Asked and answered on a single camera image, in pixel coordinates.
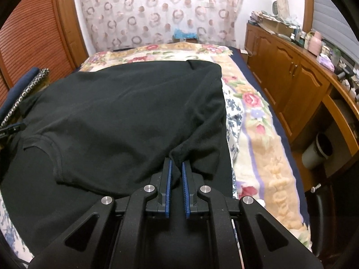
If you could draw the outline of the wooden sideboard cabinet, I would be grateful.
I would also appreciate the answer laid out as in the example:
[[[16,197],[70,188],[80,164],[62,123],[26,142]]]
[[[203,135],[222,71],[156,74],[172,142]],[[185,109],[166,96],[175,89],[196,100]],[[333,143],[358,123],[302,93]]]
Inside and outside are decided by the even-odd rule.
[[[246,25],[248,67],[276,113],[291,147],[303,151],[319,132],[331,136],[334,170],[358,160],[358,105],[337,76],[302,49],[259,26]]]

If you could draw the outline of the green translucent bottle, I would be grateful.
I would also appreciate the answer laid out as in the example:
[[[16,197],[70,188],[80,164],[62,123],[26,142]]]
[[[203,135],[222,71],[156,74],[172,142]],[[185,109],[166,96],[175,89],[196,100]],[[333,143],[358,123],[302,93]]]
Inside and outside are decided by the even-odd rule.
[[[339,64],[340,58],[341,51],[339,50],[339,48],[334,47],[332,50],[331,62],[335,67],[337,67],[337,65]]]

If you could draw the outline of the grey waste bin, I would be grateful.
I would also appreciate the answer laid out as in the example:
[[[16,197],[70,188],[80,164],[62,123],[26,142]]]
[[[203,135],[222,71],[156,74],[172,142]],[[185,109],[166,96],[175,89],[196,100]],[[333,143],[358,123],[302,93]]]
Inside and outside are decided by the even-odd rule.
[[[331,141],[325,134],[318,134],[310,146],[303,152],[301,160],[307,169],[313,169],[325,162],[333,154]]]

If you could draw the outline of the floral pink bed blanket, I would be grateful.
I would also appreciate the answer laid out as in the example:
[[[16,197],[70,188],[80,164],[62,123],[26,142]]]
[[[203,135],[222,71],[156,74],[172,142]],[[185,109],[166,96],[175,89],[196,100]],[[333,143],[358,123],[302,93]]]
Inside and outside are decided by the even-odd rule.
[[[203,60],[219,64],[222,84],[243,105],[239,153],[234,171],[239,198],[251,196],[265,207],[305,247],[311,249],[309,216],[302,183],[283,133],[275,127],[266,99],[234,61],[236,51],[225,46],[194,43],[148,45],[119,52],[99,52],[80,67],[95,72],[106,67],[145,61]]]

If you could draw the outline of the black white patterned cloth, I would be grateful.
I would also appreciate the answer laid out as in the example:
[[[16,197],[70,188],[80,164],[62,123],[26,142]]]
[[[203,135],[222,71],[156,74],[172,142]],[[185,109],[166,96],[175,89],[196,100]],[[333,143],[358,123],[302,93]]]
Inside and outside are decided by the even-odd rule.
[[[15,116],[16,110],[18,109],[20,103],[24,101],[27,97],[32,95],[33,93],[39,91],[48,83],[49,79],[48,68],[39,69],[39,73],[35,76],[35,78],[28,84],[28,86],[23,90],[22,94],[17,98],[7,115],[1,119],[1,128],[5,128],[9,125],[12,118]]]

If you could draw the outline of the small white desk fan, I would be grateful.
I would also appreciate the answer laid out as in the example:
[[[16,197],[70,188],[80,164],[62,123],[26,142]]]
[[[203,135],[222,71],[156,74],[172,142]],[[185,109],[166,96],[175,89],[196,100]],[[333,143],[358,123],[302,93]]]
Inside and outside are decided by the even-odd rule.
[[[274,16],[277,16],[279,13],[277,1],[273,2],[272,4],[272,12]]]

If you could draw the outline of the cardboard box with clutter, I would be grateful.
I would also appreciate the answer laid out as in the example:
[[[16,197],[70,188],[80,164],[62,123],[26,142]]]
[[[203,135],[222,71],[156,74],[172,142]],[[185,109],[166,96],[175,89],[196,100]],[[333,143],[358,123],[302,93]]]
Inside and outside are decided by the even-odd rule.
[[[252,11],[251,19],[254,20],[261,28],[271,34],[282,34],[290,37],[298,29],[298,25],[278,18],[265,11]]]

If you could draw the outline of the pink thermos bottle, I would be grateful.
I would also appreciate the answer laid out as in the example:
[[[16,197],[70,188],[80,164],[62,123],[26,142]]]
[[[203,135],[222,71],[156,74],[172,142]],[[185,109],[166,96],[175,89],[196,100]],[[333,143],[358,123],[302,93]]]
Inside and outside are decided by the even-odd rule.
[[[320,32],[315,31],[314,35],[311,37],[310,41],[309,41],[309,46],[308,46],[308,51],[315,55],[318,56],[321,53],[322,50],[322,35]]]

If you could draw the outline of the navy blue folded cloth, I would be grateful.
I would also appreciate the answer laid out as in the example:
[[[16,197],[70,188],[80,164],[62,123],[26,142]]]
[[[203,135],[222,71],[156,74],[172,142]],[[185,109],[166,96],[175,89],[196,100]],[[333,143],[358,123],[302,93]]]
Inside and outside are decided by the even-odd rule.
[[[7,98],[1,106],[1,119],[3,119],[7,115],[17,98],[22,94],[23,90],[28,86],[28,84],[35,78],[38,73],[38,67],[33,67],[29,69],[28,72],[23,75],[12,87],[12,89],[9,90]]]

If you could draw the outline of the grey window blind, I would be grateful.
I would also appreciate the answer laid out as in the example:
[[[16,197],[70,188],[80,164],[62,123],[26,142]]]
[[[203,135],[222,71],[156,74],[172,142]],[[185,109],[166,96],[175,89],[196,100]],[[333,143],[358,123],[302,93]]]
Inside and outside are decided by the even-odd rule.
[[[331,0],[314,0],[312,28],[358,63],[358,39]]]

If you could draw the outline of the wooden louvered wardrobe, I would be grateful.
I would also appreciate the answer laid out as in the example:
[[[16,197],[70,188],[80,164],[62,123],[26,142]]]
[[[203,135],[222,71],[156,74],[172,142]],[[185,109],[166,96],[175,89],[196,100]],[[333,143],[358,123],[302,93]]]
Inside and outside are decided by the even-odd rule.
[[[53,83],[87,57],[74,0],[21,0],[1,27],[1,101],[32,67]]]

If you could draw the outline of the pink tissue pack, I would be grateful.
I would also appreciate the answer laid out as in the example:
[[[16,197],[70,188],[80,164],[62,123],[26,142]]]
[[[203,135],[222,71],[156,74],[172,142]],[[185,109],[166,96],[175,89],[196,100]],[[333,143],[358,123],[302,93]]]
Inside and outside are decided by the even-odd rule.
[[[317,62],[327,68],[328,70],[334,72],[335,66],[331,62],[331,59],[326,54],[319,54],[316,58]]]

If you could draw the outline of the blue item on box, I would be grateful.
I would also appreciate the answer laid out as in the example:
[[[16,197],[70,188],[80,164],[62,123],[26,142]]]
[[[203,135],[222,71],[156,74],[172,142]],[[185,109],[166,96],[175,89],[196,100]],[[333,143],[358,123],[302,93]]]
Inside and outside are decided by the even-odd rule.
[[[173,33],[172,40],[174,43],[184,42],[184,41],[189,43],[197,43],[198,36],[196,33],[184,32],[176,28]]]

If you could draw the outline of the circle patterned curtain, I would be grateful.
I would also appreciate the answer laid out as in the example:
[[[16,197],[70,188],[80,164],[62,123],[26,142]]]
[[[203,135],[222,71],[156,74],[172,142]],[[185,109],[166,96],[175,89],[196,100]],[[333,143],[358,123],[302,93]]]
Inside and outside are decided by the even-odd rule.
[[[236,46],[243,0],[75,0],[100,52],[170,43],[178,33],[199,43]]]

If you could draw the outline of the blue floral white blanket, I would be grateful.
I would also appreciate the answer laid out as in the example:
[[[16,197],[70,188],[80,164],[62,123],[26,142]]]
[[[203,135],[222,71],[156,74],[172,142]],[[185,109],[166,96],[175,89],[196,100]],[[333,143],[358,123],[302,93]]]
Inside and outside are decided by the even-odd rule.
[[[234,97],[234,92],[226,85],[223,86],[223,95],[226,106],[226,141],[231,159],[232,197],[238,199],[239,193],[237,192],[234,162],[239,153],[238,141],[242,126],[243,105],[239,99]],[[10,247],[10,251],[20,259],[20,264],[27,267],[26,262],[32,260],[33,254],[21,239],[18,230],[10,218],[8,212],[10,202],[5,201],[4,195],[4,185],[1,185],[1,237],[4,238],[5,244]]]

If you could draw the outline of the black Superman t-shirt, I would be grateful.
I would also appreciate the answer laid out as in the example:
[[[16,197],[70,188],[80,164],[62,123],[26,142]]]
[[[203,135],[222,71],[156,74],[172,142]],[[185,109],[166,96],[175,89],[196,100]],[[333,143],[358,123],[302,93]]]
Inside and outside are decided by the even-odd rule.
[[[125,197],[189,162],[232,194],[221,67],[148,61],[76,72],[19,106],[26,128],[1,151],[9,218],[39,254],[103,196]]]

